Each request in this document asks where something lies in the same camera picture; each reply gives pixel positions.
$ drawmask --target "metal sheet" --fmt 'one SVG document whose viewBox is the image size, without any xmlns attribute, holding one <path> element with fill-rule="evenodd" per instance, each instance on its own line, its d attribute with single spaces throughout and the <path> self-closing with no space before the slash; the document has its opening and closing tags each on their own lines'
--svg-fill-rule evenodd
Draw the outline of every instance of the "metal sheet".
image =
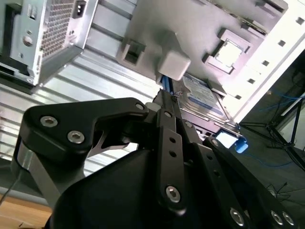
<svg viewBox="0 0 305 229">
<path fill-rule="evenodd" d="M 126 13 L 132 13 L 136 3 L 134 0 L 107 1 Z M 113 60 L 121 44 L 114 37 L 124 36 L 129 19 L 98 5 L 93 23 L 84 53 L 35 94 L 30 96 L 0 84 L 0 157 L 11 159 L 23 112 L 32 106 L 121 97 L 135 97 L 146 103 L 157 95 L 160 86 L 153 80 Z M 106 151 L 89 158 L 85 163 L 85 175 L 136 147 L 136 144 L 130 144 L 123 150 Z"/>
</svg>

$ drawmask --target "black metal bracket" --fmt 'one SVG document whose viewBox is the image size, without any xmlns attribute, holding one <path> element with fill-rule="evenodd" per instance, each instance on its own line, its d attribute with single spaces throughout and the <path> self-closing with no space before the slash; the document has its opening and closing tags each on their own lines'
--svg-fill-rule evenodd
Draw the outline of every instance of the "black metal bracket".
<svg viewBox="0 0 305 229">
<path fill-rule="evenodd" d="M 132 98 L 26 111 L 14 161 L 52 198 L 50 228 L 298 227 L 220 142 L 202 143 L 174 97 L 154 102 L 157 112 Z M 130 142 L 137 151 L 82 176 L 86 157 Z"/>
</svg>

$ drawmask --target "hard drive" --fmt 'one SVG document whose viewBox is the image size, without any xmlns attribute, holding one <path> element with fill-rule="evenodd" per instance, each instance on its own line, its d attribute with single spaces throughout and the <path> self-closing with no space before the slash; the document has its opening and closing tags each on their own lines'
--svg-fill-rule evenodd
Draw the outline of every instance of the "hard drive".
<svg viewBox="0 0 305 229">
<path fill-rule="evenodd" d="M 220 95 L 212 92 L 208 84 L 187 73 L 180 81 L 172 83 L 183 118 L 195 124 L 199 132 L 216 136 L 225 131 L 236 139 L 241 137 L 238 125 L 222 105 Z"/>
</svg>

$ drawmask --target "screw hole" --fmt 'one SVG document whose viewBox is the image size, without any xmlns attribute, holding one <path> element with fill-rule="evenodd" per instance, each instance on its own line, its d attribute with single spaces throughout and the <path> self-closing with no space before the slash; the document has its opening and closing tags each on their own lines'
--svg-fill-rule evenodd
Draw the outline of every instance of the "screw hole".
<svg viewBox="0 0 305 229">
<path fill-rule="evenodd" d="M 280 40 L 280 42 L 278 43 L 279 46 L 284 47 L 284 45 L 286 44 L 285 41 Z"/>
<path fill-rule="evenodd" d="M 268 61 L 264 61 L 264 62 L 263 62 L 263 65 L 268 66 L 268 65 L 269 65 L 269 62 L 268 62 Z"/>
<path fill-rule="evenodd" d="M 170 141 L 171 141 L 172 143 L 176 143 L 176 140 L 175 140 L 174 138 L 172 138 L 172 137 L 170 137 Z"/>
<path fill-rule="evenodd" d="M 217 170 L 214 170 L 214 174 L 215 174 L 217 177 L 220 177 L 220 173 L 219 173 Z"/>
<path fill-rule="evenodd" d="M 170 155 L 171 155 L 172 157 L 177 157 L 177 155 L 176 155 L 176 153 L 175 153 L 174 151 L 170 151 Z"/>
<path fill-rule="evenodd" d="M 79 134 L 72 134 L 72 138 L 74 139 L 80 139 L 81 136 Z"/>
<path fill-rule="evenodd" d="M 299 25 L 302 25 L 304 23 L 304 19 L 303 18 L 300 18 L 298 17 L 298 19 L 296 20 L 296 23 L 298 23 Z"/>
</svg>

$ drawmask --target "power supply unit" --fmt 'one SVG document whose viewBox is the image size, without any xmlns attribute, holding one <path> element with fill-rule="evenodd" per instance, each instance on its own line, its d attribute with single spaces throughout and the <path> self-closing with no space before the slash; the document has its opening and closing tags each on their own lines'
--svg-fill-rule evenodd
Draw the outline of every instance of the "power supply unit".
<svg viewBox="0 0 305 229">
<path fill-rule="evenodd" d="M 0 83 L 31 94 L 84 49 L 98 0 L 0 1 Z"/>
</svg>

